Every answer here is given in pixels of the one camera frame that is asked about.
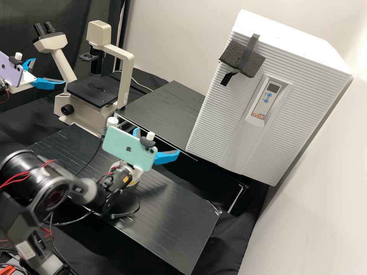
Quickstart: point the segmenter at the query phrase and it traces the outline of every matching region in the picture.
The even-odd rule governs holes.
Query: blue clamp
[[[35,58],[30,58],[30,59],[27,59],[27,61],[25,61],[22,65],[23,67],[23,70],[26,70],[26,71],[29,71],[29,69],[33,68],[33,64],[35,63],[36,59]]]
[[[136,127],[133,130],[133,136],[140,138],[140,128]],[[174,162],[179,157],[180,150],[172,150],[172,151],[165,151],[165,152],[158,152],[156,154],[156,157],[154,159],[153,164],[160,165],[160,164],[166,164],[169,162]]]
[[[35,58],[30,58],[26,60],[22,65],[23,70],[29,71],[29,69],[33,67],[33,64],[35,63],[35,61],[36,61]],[[50,81],[44,78],[37,78],[35,81],[31,82],[30,84],[38,89],[54,90],[55,85],[60,85],[64,83],[65,81],[56,82],[56,81]]]

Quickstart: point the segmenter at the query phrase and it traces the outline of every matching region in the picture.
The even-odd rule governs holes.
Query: black platform
[[[102,108],[116,101],[119,95],[119,81],[106,75],[87,76],[68,84],[67,90],[72,95]]]
[[[72,125],[29,149],[58,159],[76,173],[92,157],[91,148],[97,148],[98,143],[98,138]],[[79,176],[99,178],[116,160],[101,149]],[[180,272],[191,274],[219,218],[218,211],[155,170],[142,175],[135,193],[141,208],[134,216],[106,221]]]
[[[184,151],[204,98],[204,95],[172,81],[116,113]]]

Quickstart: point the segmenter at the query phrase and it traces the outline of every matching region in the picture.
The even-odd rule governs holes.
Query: display screen
[[[273,93],[277,93],[279,90],[279,86],[269,83],[267,90]]]

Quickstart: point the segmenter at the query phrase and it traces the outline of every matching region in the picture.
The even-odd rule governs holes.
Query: white microscope
[[[41,24],[34,25],[38,38],[33,44],[40,53],[51,53],[62,78],[67,85],[64,92],[55,97],[54,113],[64,123],[77,124],[88,132],[98,135],[107,119],[116,109],[127,104],[130,81],[133,71],[134,55],[111,44],[111,26],[100,20],[88,23],[86,39],[91,51],[82,54],[83,61],[91,61],[91,71],[97,59],[102,64],[105,53],[122,60],[121,80],[110,76],[89,76],[77,79],[62,52],[68,43],[63,32],[56,32],[51,23],[46,22],[46,32]]]

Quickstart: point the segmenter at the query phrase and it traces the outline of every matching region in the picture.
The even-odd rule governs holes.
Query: smartphone
[[[14,65],[9,61],[9,57],[0,52],[0,77],[14,87],[18,87],[23,76],[23,67]]]
[[[107,129],[102,149],[145,172],[152,168],[158,151],[157,147],[147,148],[139,138],[113,126]]]

